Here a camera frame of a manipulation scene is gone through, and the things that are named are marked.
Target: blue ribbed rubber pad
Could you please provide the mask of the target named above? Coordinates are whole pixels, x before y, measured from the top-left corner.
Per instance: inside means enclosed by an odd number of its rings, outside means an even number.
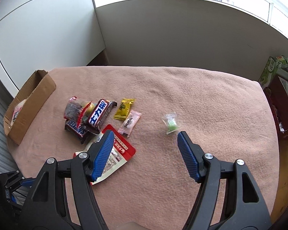
[[[198,179],[200,178],[198,161],[196,160],[187,141],[185,140],[184,136],[181,133],[178,133],[177,145],[180,150],[183,161],[185,162],[190,177],[197,182]]]
[[[93,181],[96,181],[97,178],[102,175],[103,170],[106,166],[107,160],[109,158],[109,155],[111,153],[113,143],[114,143],[114,132],[111,131],[95,158],[94,165],[93,165],[93,172],[91,175]]]

